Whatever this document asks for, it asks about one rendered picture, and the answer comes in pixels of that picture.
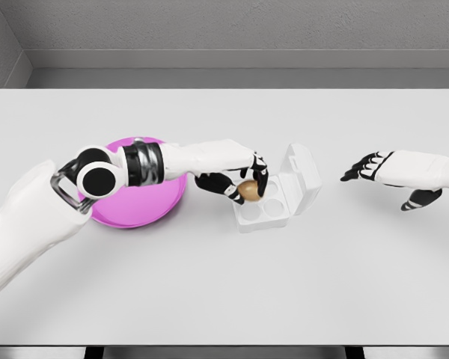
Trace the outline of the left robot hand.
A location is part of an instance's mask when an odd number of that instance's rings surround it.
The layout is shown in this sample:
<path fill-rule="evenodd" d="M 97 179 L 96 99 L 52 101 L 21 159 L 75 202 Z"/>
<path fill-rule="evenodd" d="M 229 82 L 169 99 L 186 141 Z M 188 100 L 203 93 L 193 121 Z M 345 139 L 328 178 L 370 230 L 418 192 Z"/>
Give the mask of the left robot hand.
<path fill-rule="evenodd" d="M 198 188 L 214 194 L 222 194 L 239 205 L 245 199 L 225 171 L 239 171 L 245 178 L 248 171 L 253 172 L 257 181 L 257 196 L 264 196 L 269 172 L 263 157 L 233 140 L 210 141 L 197 145 L 193 155 L 193 171 Z"/>

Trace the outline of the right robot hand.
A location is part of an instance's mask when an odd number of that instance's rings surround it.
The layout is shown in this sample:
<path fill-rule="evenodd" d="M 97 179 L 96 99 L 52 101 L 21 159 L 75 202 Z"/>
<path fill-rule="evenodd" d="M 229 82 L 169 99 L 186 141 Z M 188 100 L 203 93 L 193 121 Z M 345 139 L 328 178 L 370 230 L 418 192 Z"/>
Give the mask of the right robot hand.
<path fill-rule="evenodd" d="M 369 180 L 396 188 L 411 188 L 409 199 L 400 209 L 408 212 L 429 206 L 443 192 L 441 179 L 444 156 L 408 150 L 378 151 L 363 157 L 340 178 Z"/>

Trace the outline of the brown egg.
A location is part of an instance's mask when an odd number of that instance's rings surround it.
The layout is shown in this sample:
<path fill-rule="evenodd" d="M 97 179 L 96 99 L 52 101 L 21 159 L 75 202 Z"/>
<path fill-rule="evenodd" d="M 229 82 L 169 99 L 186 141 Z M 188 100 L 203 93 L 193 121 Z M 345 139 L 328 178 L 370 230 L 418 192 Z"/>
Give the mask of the brown egg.
<path fill-rule="evenodd" d="M 240 196 L 245 201 L 256 202 L 261 199 L 261 196 L 258 194 L 257 180 L 248 179 L 246 181 L 243 181 L 237 186 L 237 189 Z"/>

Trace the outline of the white egg box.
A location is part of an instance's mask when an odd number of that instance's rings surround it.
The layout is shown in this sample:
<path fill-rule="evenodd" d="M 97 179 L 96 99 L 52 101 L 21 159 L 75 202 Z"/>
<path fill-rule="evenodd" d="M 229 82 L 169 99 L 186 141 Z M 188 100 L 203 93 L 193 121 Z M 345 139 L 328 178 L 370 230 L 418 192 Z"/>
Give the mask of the white egg box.
<path fill-rule="evenodd" d="M 238 231 L 251 233 L 286 226 L 294 215 L 311 206 L 322 184 L 311 151 L 302 144 L 290 144 L 280 171 L 269 177 L 264 196 L 233 206 Z"/>

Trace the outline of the pink bowl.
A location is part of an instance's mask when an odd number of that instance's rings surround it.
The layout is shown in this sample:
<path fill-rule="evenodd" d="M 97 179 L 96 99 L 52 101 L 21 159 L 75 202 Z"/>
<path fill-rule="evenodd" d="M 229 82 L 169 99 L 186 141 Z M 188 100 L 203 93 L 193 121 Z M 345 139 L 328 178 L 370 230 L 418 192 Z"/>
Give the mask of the pink bowl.
<path fill-rule="evenodd" d="M 123 138 L 106 146 L 114 153 L 124 152 L 128 185 L 92 206 L 92 219 L 116 228 L 142 227 L 157 221 L 179 202 L 187 176 L 165 179 L 162 142 L 155 138 Z"/>

